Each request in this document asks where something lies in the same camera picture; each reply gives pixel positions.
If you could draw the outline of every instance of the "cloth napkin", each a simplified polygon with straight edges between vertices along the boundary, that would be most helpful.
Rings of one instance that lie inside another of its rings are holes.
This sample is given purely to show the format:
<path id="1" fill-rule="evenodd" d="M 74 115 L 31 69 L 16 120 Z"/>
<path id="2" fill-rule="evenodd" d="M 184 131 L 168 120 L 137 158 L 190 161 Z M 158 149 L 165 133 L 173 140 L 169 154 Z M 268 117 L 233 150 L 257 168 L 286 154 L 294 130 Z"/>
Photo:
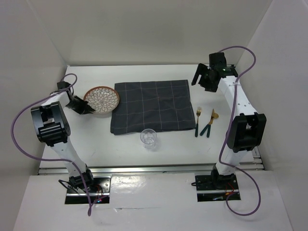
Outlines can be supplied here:
<path id="1" fill-rule="evenodd" d="M 116 83 L 115 90 L 120 96 L 111 118 L 115 135 L 195 128 L 188 80 Z"/>

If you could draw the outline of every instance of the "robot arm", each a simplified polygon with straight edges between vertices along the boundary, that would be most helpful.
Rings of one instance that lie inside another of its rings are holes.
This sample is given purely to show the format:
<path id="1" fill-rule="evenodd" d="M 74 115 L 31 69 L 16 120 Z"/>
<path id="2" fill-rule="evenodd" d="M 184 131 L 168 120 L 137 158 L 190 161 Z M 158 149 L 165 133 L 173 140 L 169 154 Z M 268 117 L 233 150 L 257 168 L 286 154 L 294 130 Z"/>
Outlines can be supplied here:
<path id="1" fill-rule="evenodd" d="M 59 90 L 67 86 L 69 85 L 65 82 L 58 83 Z M 55 92 L 41 106 L 31 109 L 35 131 L 39 141 L 50 146 L 62 159 L 74 162 L 82 172 L 87 186 L 90 186 L 93 184 L 93 176 L 87 165 L 77 155 L 69 138 L 71 130 L 63 111 L 63 108 L 66 106 L 80 114 L 93 111 L 87 105 L 87 102 L 73 96 L 69 90 L 60 93 Z M 83 189 L 81 177 L 73 164 L 64 162 L 64 165 L 68 170 L 71 185 L 75 188 Z"/>
<path id="2" fill-rule="evenodd" d="M 238 85 L 235 113 L 227 140 L 228 149 L 222 158 L 224 163 L 238 166 L 247 151 L 260 145 L 266 117 L 264 114 L 258 114 L 247 99 L 240 82 L 236 83 L 238 74 L 234 66 L 227 66 L 223 52 L 210 54 L 209 61 L 209 67 L 204 64 L 198 65 L 192 85 L 195 85 L 201 76 L 199 84 L 205 88 L 205 91 L 216 92 L 219 88 L 231 110 L 233 108 L 234 85 Z M 233 167 L 216 163 L 211 174 L 214 184 L 218 188 L 219 185 L 225 185 L 234 176 L 234 171 Z"/>

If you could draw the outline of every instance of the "decorative plate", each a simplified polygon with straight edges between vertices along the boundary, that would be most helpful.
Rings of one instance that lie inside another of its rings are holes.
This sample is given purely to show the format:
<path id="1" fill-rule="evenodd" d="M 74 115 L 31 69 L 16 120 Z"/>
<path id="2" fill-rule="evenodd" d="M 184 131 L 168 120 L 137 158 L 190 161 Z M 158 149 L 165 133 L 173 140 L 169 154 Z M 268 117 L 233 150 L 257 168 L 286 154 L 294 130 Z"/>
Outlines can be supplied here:
<path id="1" fill-rule="evenodd" d="M 110 87 L 99 86 L 90 89 L 83 100 L 95 109 L 95 114 L 106 114 L 114 110 L 119 104 L 119 94 Z"/>

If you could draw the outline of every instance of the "clear glass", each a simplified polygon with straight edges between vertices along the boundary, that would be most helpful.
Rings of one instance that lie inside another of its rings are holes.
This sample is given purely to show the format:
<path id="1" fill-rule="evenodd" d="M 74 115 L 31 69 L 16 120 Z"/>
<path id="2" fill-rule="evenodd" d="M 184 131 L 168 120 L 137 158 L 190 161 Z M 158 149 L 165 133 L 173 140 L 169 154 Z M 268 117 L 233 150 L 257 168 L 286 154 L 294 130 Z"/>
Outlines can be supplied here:
<path id="1" fill-rule="evenodd" d="M 140 139 L 145 148 L 154 148 L 157 134 L 153 129 L 145 129 L 140 134 Z"/>

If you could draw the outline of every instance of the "white wall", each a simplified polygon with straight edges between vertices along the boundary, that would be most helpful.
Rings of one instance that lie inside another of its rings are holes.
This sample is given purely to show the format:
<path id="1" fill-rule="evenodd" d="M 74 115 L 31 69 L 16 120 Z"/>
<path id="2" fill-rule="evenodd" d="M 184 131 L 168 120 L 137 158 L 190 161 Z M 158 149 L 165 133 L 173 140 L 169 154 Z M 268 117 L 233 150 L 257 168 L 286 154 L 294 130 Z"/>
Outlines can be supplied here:
<path id="1" fill-rule="evenodd" d="M 271 2 L 29 1 L 70 65 L 208 63 L 210 53 L 247 45 Z M 242 53 L 227 58 L 235 64 Z"/>
<path id="2" fill-rule="evenodd" d="M 307 230 L 308 6 L 274 0 L 249 42 L 256 66 L 241 80 L 249 100 L 268 121 L 259 147 L 275 172 L 295 231 Z M 252 62 L 245 52 L 243 71 Z"/>
<path id="3" fill-rule="evenodd" d="M 55 89 L 64 63 L 25 0 L 1 1 L 0 30 L 0 230 L 9 231 L 38 166 L 14 147 L 11 122 L 23 107 Z M 30 112 L 17 123 L 16 134 L 29 153 L 42 154 Z"/>

